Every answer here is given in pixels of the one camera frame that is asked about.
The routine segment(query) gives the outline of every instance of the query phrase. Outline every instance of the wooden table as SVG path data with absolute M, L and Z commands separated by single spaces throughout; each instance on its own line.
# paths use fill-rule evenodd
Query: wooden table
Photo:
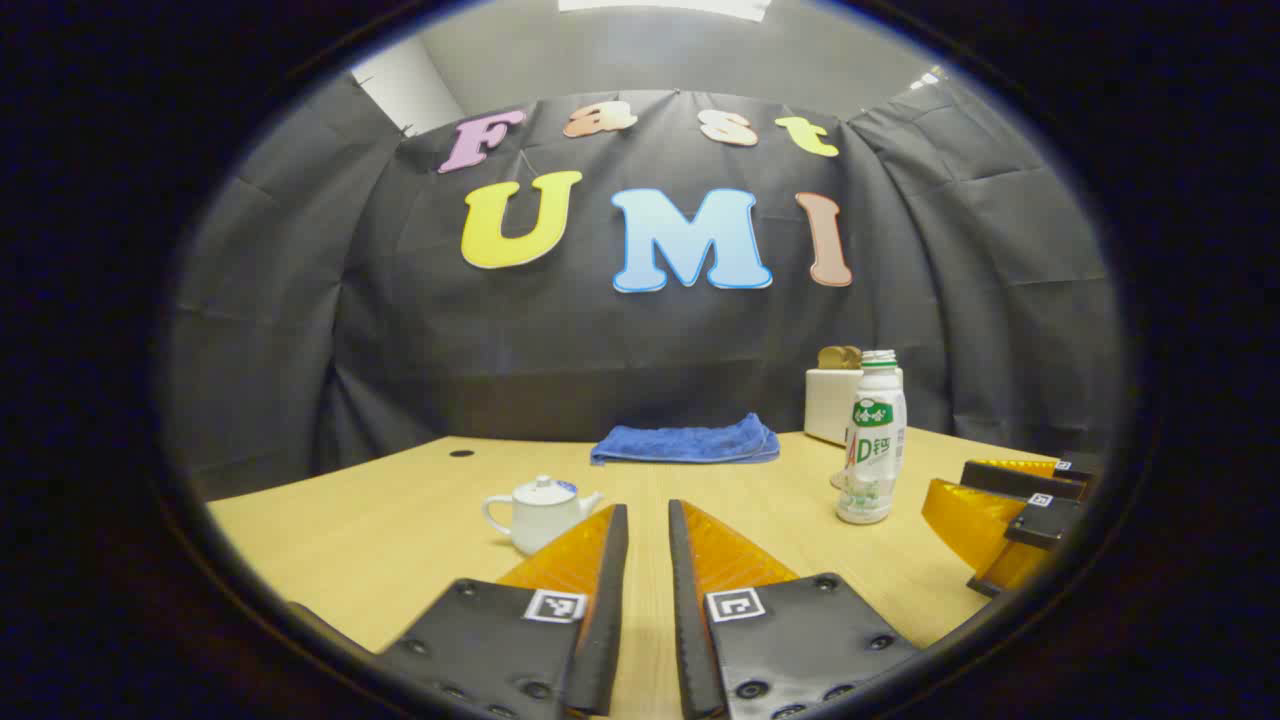
M 480 501 L 539 473 L 604 492 L 630 520 L 622 650 L 611 717 L 680 717 L 667 501 L 692 502 L 801 577 L 833 571 L 918 647 L 977 612 L 973 571 L 920 518 L 931 478 L 957 482 L 965 460 L 1050 460 L 909 428 L 893 510 L 874 525 L 842 523 L 831 475 L 844 448 L 785 433 L 758 465 L 591 466 L 591 443 L 445 437 L 346 470 L 209 503 L 248 564 L 285 600 L 306 605 L 380 652 L 460 577 L 495 580 L 522 556 L 480 515 Z M 470 457 L 451 457 L 472 450 Z M 495 506 L 506 521 L 507 506 Z

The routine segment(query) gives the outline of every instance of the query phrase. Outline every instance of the blue towel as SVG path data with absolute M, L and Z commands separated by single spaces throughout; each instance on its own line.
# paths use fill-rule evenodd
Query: blue towel
M 618 425 L 591 448 L 591 465 L 605 460 L 640 462 L 768 462 L 778 456 L 778 436 L 755 413 L 727 428 L 662 428 L 641 430 Z

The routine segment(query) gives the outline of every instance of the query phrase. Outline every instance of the blue letter m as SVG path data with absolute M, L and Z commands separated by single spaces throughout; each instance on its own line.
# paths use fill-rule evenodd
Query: blue letter m
M 755 196 L 741 190 L 713 190 L 703 199 L 694 222 L 660 190 L 623 190 L 613 196 L 626 224 L 626 260 L 613 277 L 618 292 L 653 292 L 667 284 L 667 273 L 655 266 L 657 250 L 667 259 L 681 284 L 698 281 L 707 251 L 716 246 L 716 264 L 707 281 L 724 288 L 760 288 L 773 274 L 760 264 L 751 229 Z

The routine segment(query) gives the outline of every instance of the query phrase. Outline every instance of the teapot spout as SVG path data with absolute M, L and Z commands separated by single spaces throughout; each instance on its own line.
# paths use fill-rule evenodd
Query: teapot spout
M 593 492 L 591 495 L 577 501 L 577 506 L 581 509 L 584 518 L 591 514 L 591 510 L 595 509 L 595 505 L 600 502 L 602 497 L 604 497 L 603 493 Z

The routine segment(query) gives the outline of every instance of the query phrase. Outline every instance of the white teapot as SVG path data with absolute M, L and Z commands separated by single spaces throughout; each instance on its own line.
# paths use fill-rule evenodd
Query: white teapot
M 511 495 L 495 495 L 485 498 L 480 510 L 494 529 L 504 536 L 511 536 L 516 550 L 525 555 L 532 555 L 585 520 L 602 497 L 604 496 L 596 492 L 576 500 L 577 487 L 572 483 L 553 480 L 550 475 L 538 475 L 534 482 L 520 486 Z M 511 503 L 509 528 L 494 520 L 493 515 L 489 514 L 489 506 L 494 502 Z

